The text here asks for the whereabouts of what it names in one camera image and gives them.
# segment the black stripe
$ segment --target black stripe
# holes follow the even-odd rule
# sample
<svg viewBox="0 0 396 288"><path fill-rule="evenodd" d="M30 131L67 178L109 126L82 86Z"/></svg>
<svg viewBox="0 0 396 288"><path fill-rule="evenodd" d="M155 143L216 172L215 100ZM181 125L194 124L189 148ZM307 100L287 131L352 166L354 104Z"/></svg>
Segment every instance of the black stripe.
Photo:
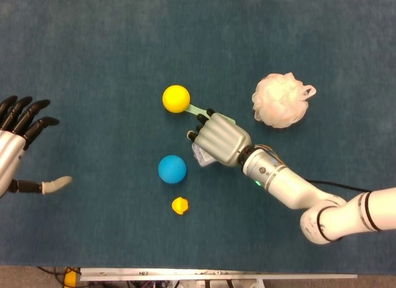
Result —
<svg viewBox="0 0 396 288"><path fill-rule="evenodd" d="M283 170L284 168L286 168L286 166L285 166L285 165L281 165L281 166L278 166L278 167L272 172L271 176L269 177L269 179L268 179L267 182L265 183L264 189L266 189L266 190L269 192L270 185L271 185L273 179L274 179L274 178L277 176L277 174L278 174L281 170Z"/></svg>
<svg viewBox="0 0 396 288"><path fill-rule="evenodd" d="M323 212L325 209L329 209L329 208L331 208L331 207L336 207L336 206L327 206L327 207L324 207L323 209L321 209L321 210L317 213L316 224L317 224L317 228L319 229L319 233L323 236L323 238L324 238L325 240L327 240L328 242L333 243L333 242L337 242L337 241L341 240L342 237L340 237L338 240L330 240L330 239L328 239L328 238L324 235L323 230L322 230L322 228L321 228L321 224L320 224L322 212Z"/></svg>
<svg viewBox="0 0 396 288"><path fill-rule="evenodd" d="M382 231L380 228L377 227L377 225L374 223L374 221L371 218L370 211L369 211L369 197L372 192L367 193L366 200L364 201L364 209L366 210L366 215L367 219L370 222L371 226L376 230L376 231Z"/></svg>
<svg viewBox="0 0 396 288"><path fill-rule="evenodd" d="M363 223L363 225L370 231L374 231L372 228L370 228L370 226L368 226L366 219L363 217L363 207L362 207L362 202L361 200L363 199L363 197L365 196L365 194L360 194L359 196L359 200L358 200L358 208L359 208L359 218L360 221Z"/></svg>

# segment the black robotic fingers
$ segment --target black robotic fingers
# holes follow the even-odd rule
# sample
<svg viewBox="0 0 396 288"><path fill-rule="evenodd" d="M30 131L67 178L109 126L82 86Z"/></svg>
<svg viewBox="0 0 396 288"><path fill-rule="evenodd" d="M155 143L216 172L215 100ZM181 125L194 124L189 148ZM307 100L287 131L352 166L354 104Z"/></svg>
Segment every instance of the black robotic fingers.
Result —
<svg viewBox="0 0 396 288"><path fill-rule="evenodd" d="M211 108L209 108L209 109L206 111L206 114L208 114L208 116L212 116L214 113L215 113L215 111L212 110ZM204 124L205 124L206 122L208 122L208 120L209 120L206 116L204 116L204 115L201 114L201 113L199 113L199 114L197 115L197 119L198 119L198 121L200 121L200 122L202 123L202 125L204 125ZM197 130L198 133L199 133L199 131L200 131L201 129L202 129L202 126L201 126L201 125L197 125L197 126L196 126L196 130ZM195 133L195 132L193 132L193 131L189 131L189 132L187 133L187 137L188 137L190 140L192 140L192 141L195 141L196 138L197 138L197 136L198 136L198 134Z"/></svg>
<svg viewBox="0 0 396 288"><path fill-rule="evenodd" d="M49 116L41 118L32 124L34 117L40 110L51 103L48 99L33 102L22 113L32 100L32 97L24 97L17 101L17 96L11 96L0 103L0 130L9 131L25 138L25 150L44 128L59 124L59 120Z"/></svg>

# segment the blue ball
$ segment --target blue ball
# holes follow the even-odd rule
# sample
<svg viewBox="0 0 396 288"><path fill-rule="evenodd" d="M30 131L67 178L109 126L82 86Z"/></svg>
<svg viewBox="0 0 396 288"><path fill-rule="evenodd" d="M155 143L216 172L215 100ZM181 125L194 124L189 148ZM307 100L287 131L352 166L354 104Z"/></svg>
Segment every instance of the blue ball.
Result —
<svg viewBox="0 0 396 288"><path fill-rule="evenodd" d="M168 155L160 161L158 165L158 174L166 183L179 183L187 173L186 163L182 158L176 155Z"/></svg>

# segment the small white object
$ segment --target small white object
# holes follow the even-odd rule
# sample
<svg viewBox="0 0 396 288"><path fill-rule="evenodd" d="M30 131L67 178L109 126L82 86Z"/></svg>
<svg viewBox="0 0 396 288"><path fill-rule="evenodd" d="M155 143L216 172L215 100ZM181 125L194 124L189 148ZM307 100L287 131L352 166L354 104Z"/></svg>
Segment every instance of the small white object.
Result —
<svg viewBox="0 0 396 288"><path fill-rule="evenodd" d="M274 128L286 128L299 121L316 89L297 81L293 73L269 74L252 96L254 118Z"/></svg>
<svg viewBox="0 0 396 288"><path fill-rule="evenodd" d="M55 192L67 186L72 181L73 178L69 176L58 178L55 181L44 181L43 183L41 183L41 187L43 188L43 194Z"/></svg>
<svg viewBox="0 0 396 288"><path fill-rule="evenodd" d="M208 166L214 162L216 162L216 159L214 159L211 155L209 155L206 151L204 151L202 148L200 148L198 145L192 143L192 151L194 152L194 157L197 159L198 164L201 167Z"/></svg>

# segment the yellow ball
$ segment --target yellow ball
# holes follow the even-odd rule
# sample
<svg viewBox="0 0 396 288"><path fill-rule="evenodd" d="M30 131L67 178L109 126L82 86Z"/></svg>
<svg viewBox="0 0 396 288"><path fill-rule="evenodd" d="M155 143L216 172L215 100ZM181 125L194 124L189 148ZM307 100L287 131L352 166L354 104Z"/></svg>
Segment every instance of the yellow ball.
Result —
<svg viewBox="0 0 396 288"><path fill-rule="evenodd" d="M162 95L163 106L172 113L181 113L190 104L190 94L181 85L171 85Z"/></svg>

